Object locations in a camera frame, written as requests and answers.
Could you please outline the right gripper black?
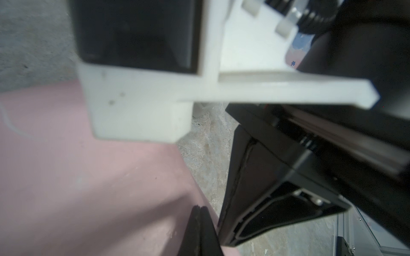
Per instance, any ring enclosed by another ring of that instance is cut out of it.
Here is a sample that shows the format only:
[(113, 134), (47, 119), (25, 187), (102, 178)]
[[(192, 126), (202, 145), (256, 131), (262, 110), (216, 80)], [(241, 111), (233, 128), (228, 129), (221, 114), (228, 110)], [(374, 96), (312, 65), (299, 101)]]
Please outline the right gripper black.
[(348, 106), (229, 104), (238, 123), (219, 242), (356, 206), (410, 243), (410, 122)]

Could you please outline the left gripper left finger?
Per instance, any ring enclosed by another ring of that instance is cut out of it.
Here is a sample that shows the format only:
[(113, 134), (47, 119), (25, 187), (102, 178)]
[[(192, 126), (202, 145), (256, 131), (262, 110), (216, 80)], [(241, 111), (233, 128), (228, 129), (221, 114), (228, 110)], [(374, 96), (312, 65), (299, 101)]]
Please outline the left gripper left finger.
[(178, 256), (199, 256), (201, 254), (201, 211), (199, 206), (192, 208)]

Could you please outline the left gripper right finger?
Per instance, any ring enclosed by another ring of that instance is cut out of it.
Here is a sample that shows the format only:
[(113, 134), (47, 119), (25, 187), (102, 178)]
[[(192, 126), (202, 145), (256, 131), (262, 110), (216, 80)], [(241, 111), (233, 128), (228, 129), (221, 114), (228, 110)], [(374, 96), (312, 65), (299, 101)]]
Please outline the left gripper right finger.
[(207, 207), (200, 209), (200, 255), (224, 256)]

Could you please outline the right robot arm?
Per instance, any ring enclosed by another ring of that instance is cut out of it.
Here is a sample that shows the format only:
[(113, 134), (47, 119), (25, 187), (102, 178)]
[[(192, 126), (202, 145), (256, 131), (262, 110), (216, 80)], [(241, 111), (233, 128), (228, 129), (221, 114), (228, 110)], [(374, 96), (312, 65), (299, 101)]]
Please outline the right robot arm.
[(237, 246), (271, 229), (364, 210), (410, 243), (410, 3), (345, 1), (314, 33), (298, 69), (367, 79), (380, 94), (352, 106), (229, 104), (239, 123), (218, 237)]

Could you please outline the purple pink wrapping paper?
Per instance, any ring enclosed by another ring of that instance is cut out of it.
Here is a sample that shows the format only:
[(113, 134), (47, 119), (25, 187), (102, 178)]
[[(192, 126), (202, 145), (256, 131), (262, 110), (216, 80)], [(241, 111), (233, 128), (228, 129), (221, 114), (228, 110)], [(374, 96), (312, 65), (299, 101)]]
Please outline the purple pink wrapping paper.
[(179, 144), (96, 139), (78, 82), (1, 94), (1, 255), (175, 256), (195, 205), (218, 220), (235, 122)]

